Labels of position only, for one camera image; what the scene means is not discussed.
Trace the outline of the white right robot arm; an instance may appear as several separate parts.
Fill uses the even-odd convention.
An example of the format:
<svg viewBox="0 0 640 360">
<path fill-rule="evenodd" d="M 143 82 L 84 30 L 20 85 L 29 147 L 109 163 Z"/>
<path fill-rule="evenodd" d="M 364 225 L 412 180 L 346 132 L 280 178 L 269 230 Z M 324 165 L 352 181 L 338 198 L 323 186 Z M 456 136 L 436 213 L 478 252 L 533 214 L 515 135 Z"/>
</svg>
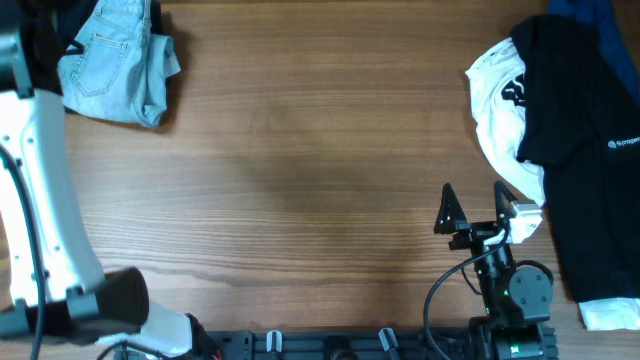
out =
<svg viewBox="0 0 640 360">
<path fill-rule="evenodd" d="M 554 330 L 544 326 L 551 317 L 554 276 L 535 260 L 516 261 L 511 247 L 535 232 L 541 208 L 519 200 L 500 181 L 494 183 L 496 218 L 470 222 L 451 184 L 443 185 L 434 232 L 450 235 L 451 251 L 468 250 L 470 257 L 445 272 L 424 302 L 424 335 L 428 347 L 443 359 L 554 359 L 558 355 Z M 473 317 L 463 334 L 436 336 L 430 326 L 430 306 L 440 286 L 471 266 L 485 314 Z"/>
</svg>

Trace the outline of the light blue denim shorts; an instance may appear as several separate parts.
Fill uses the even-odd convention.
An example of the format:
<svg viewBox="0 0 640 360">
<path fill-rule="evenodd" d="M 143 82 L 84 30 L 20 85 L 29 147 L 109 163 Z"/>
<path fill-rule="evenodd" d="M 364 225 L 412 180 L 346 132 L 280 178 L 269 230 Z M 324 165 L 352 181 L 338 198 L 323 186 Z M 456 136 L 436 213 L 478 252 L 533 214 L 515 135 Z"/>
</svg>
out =
<svg viewBox="0 0 640 360">
<path fill-rule="evenodd" d="M 58 63 L 64 107 L 148 128 L 167 110 L 167 83 L 181 71 L 174 41 L 154 33 L 162 20 L 152 0 L 98 0 L 75 41 L 84 47 Z"/>
</svg>

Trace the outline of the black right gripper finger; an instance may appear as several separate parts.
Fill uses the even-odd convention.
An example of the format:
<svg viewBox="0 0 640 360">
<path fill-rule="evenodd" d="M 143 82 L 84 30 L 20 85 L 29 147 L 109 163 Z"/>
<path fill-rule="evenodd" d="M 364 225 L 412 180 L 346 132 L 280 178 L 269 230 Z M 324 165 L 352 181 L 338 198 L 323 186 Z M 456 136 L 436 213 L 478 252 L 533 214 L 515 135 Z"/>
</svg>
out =
<svg viewBox="0 0 640 360">
<path fill-rule="evenodd" d="M 450 183 L 442 188 L 439 212 L 434 225 L 436 234 L 453 234 L 470 228 L 465 213 Z"/>
<path fill-rule="evenodd" d="M 515 215 L 512 203 L 516 201 L 517 198 L 502 181 L 496 181 L 494 183 L 494 197 L 496 222 L 498 225 L 507 225 L 509 220 Z"/>
</svg>

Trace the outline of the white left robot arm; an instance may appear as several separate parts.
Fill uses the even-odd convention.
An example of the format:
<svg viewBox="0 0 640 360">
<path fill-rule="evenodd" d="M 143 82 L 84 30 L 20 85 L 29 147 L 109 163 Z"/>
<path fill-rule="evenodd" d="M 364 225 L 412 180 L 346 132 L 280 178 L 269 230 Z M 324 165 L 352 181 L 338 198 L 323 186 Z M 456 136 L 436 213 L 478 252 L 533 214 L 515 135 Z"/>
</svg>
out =
<svg viewBox="0 0 640 360">
<path fill-rule="evenodd" d="M 195 359 L 216 346 L 189 314 L 151 301 L 141 272 L 105 272 L 88 239 L 65 147 L 67 112 L 156 126 L 179 63 L 148 1 L 1 5 L 1 217 L 11 305 L 1 336 Z"/>
</svg>

